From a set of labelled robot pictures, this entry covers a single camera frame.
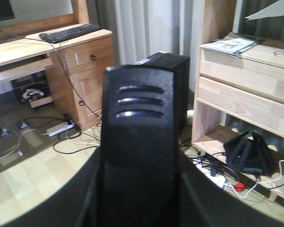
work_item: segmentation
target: wooden cabinet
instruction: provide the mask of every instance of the wooden cabinet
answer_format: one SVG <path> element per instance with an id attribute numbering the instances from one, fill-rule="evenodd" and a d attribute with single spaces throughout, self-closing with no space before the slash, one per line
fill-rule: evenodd
<path id="1" fill-rule="evenodd" d="M 203 0 L 202 3 L 200 44 L 227 35 L 232 30 L 235 11 L 233 0 Z M 284 138 L 284 42 L 265 40 L 238 58 L 200 50 L 199 63 L 192 131 L 194 146 L 214 154 L 224 151 L 223 144 L 238 135 L 219 124 L 221 112 Z M 272 151 L 272 155 L 276 162 L 284 159 L 284 154 Z M 225 162 L 224 156 L 216 158 Z M 271 177 L 261 177 L 261 181 L 279 176 L 277 169 Z M 280 180 L 263 186 L 272 188 L 283 183 L 284 167 Z M 284 186 L 272 191 L 284 198 Z"/>
<path id="2" fill-rule="evenodd" d="M 50 56 L 56 64 L 45 72 L 57 109 L 68 114 L 83 131 L 98 124 L 103 71 L 114 65 L 112 37 L 71 46 Z"/>

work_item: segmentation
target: book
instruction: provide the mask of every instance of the book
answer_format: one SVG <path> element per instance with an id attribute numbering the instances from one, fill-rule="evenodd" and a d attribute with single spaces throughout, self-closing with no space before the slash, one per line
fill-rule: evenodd
<path id="1" fill-rule="evenodd" d="M 249 50 L 264 39 L 253 36 L 245 37 L 236 33 L 229 33 L 224 39 L 215 40 L 214 42 L 203 44 L 200 47 L 214 52 L 219 52 L 238 57 L 241 53 Z"/>

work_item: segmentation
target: power strip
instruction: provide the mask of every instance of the power strip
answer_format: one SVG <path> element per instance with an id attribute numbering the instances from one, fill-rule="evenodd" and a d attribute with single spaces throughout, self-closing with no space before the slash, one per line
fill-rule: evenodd
<path id="1" fill-rule="evenodd" d="M 195 161 L 193 163 L 205 176 L 208 177 L 208 179 L 210 179 L 212 182 L 214 182 L 218 187 L 220 187 L 220 188 L 224 187 L 224 183 L 226 181 L 224 176 L 222 176 L 220 174 L 216 174 L 216 176 L 211 176 L 210 170 L 202 168 L 202 164 L 197 163 Z"/>
<path id="2" fill-rule="evenodd" d="M 72 127 L 74 127 L 74 123 L 72 122 L 72 124 L 68 124 L 67 122 L 63 122 L 61 124 L 58 124 L 54 127 L 49 128 L 47 131 L 48 136 L 54 136 L 60 132 L 63 132 L 65 130 L 71 129 Z"/>

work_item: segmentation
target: drawer handle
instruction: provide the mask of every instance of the drawer handle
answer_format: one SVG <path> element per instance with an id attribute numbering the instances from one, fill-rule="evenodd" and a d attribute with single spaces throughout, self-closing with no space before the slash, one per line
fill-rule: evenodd
<path id="1" fill-rule="evenodd" d="M 97 58 L 95 57 L 95 55 L 92 54 L 92 55 L 90 56 L 90 59 L 91 59 L 92 61 L 95 61 Z"/>

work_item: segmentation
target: keyboard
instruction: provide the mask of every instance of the keyboard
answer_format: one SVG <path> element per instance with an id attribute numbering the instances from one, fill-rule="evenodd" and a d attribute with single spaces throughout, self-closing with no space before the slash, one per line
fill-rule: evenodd
<path id="1" fill-rule="evenodd" d="M 102 27 L 100 25 L 85 24 L 60 32 L 41 33 L 39 36 L 42 40 L 47 41 L 48 43 L 57 44 L 101 29 Z"/>

